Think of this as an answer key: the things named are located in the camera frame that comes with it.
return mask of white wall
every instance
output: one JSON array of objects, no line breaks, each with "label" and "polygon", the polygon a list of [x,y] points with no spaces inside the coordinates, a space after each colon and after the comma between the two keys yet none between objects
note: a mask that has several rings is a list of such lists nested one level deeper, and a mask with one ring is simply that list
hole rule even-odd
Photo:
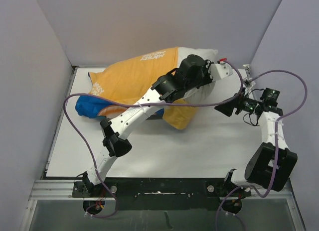
[{"label": "white wall", "polygon": [[[286,69],[303,77],[309,97],[300,112],[284,120],[284,132],[298,162],[291,181],[308,231],[319,229],[319,0],[283,0],[252,61],[254,75]],[[303,96],[301,83],[288,75],[267,75],[259,85],[280,90],[284,112],[296,108]]]},{"label": "white wall", "polygon": [[174,46],[248,63],[281,0],[37,0],[72,65]]},{"label": "white wall", "polygon": [[36,0],[0,0],[0,230],[19,229],[71,72]]}]

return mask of screw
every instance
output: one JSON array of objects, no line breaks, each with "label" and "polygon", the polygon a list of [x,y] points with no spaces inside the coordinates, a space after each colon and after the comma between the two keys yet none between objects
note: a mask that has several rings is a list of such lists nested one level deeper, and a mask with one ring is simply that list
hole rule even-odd
[{"label": "screw", "polygon": [[212,185],[209,185],[208,187],[207,187],[207,190],[209,191],[209,192],[214,192],[214,186],[212,186]]},{"label": "screw", "polygon": [[110,190],[114,194],[118,190],[118,188],[115,185],[112,185]]}]

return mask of blue fabric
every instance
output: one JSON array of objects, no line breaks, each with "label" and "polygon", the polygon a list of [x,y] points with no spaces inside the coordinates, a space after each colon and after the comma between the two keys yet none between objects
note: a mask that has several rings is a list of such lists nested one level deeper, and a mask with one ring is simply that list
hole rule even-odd
[{"label": "blue fabric", "polygon": [[[76,102],[75,109],[79,116],[86,116],[89,118],[96,118],[100,110],[112,105],[113,103],[107,102],[100,98],[89,96],[80,96]],[[163,116],[164,109],[156,112],[157,115]]]}]

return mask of white table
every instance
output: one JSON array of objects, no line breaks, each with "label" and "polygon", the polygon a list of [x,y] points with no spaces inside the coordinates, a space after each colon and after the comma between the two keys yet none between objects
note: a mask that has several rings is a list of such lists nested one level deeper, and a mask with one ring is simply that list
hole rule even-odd
[{"label": "white table", "polygon": [[[78,68],[71,94],[90,91],[87,73],[103,70]],[[245,70],[240,72],[245,78]],[[233,96],[239,85],[236,73],[217,81],[207,102]],[[76,100],[69,100],[67,111],[97,156],[101,149],[106,149],[102,145],[100,121],[79,116],[74,108]],[[132,150],[116,160],[107,176],[223,178],[232,168],[246,167],[262,142],[260,129],[245,124],[243,115],[226,117],[213,107],[200,108],[184,130],[177,130],[162,119],[146,120],[128,138]],[[48,162],[47,177],[75,177],[92,165],[86,145],[65,117]]]}]

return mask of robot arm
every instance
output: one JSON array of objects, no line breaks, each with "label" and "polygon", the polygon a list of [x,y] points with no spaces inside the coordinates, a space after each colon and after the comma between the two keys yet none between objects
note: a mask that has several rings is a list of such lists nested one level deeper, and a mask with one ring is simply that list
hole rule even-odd
[{"label": "robot arm", "polygon": [[[283,111],[277,108],[279,93],[279,91],[266,88],[261,96],[261,101],[257,101],[248,98],[243,89],[241,96],[233,102],[215,107],[216,110],[227,116],[232,115],[234,108],[237,109],[237,115],[241,111],[255,114],[262,132],[262,144],[248,162],[246,169],[232,169],[228,172],[225,178],[226,185],[241,187],[254,185],[268,188],[274,167],[275,122],[283,115]],[[279,157],[272,190],[280,191],[287,182],[298,158],[297,154],[290,152],[285,142],[281,121],[278,122],[277,135]]]},{"label": "robot arm", "polygon": [[[197,55],[189,55],[182,60],[179,68],[159,77],[135,103],[135,105],[157,103],[158,106],[129,108],[111,120],[101,121],[100,125],[104,135],[103,145],[108,151],[102,150],[96,159],[97,171],[100,176],[106,177],[117,157],[127,154],[132,149],[132,145],[128,141],[130,133],[140,123],[162,109],[163,104],[188,98],[198,88],[232,74],[233,71],[227,64],[214,64]],[[89,192],[100,183],[94,166],[84,173],[83,182]]]}]

